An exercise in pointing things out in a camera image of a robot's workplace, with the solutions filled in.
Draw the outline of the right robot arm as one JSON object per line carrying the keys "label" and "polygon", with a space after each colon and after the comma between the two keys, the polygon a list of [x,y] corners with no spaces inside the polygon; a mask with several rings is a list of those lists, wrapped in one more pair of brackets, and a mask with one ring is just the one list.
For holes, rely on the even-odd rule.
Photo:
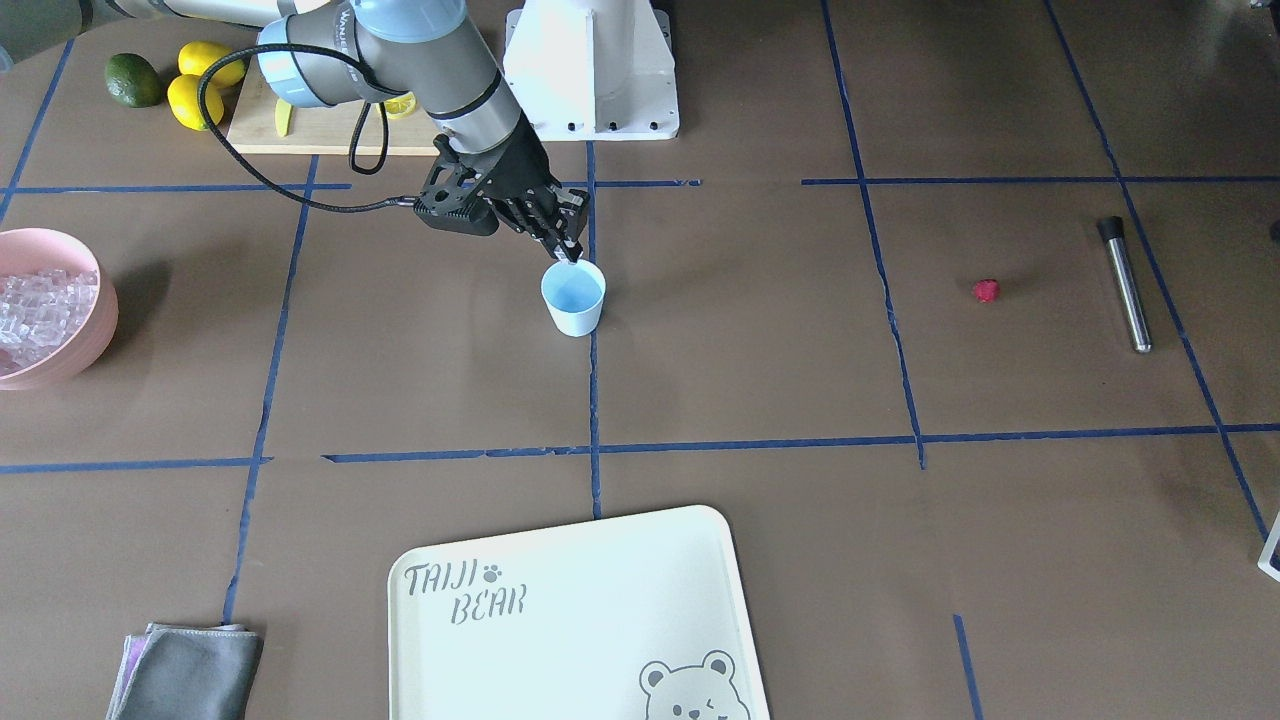
{"label": "right robot arm", "polygon": [[259,65],[298,108],[385,102],[412,94],[438,128],[421,190],[396,204],[429,227],[525,233],[561,261],[582,256],[590,197],[550,173],[463,1],[86,1],[83,29],[109,20],[191,17],[259,31]]}

